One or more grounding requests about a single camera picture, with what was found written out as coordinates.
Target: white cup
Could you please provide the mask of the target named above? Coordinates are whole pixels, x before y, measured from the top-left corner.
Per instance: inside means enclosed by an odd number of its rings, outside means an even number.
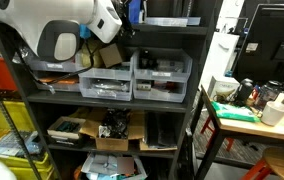
[[[284,117],[284,104],[280,102],[269,101],[263,110],[262,122],[275,126]]]

